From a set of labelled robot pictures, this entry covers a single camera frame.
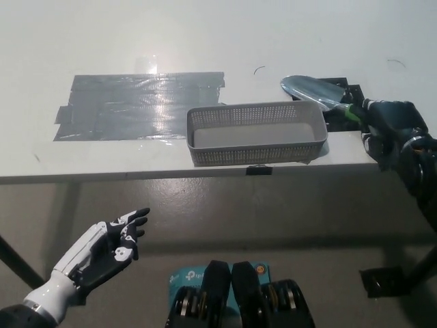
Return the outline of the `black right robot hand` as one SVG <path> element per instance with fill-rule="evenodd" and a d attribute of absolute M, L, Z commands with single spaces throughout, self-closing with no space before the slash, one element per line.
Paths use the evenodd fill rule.
<path fill-rule="evenodd" d="M 366 99 L 362 108 L 363 146 L 382 170 L 395 168 L 406 146 L 430 137 L 427 124 L 412 102 Z"/>

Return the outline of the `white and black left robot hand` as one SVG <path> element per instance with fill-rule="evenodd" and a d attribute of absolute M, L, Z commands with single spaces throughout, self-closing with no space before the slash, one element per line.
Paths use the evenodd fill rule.
<path fill-rule="evenodd" d="M 137 240 L 145 234 L 149 208 L 114 221 L 99 221 L 86 230 L 53 267 L 48 281 L 31 291 L 23 304 L 59 325 L 68 308 L 85 305 L 97 287 L 139 259 Z"/>

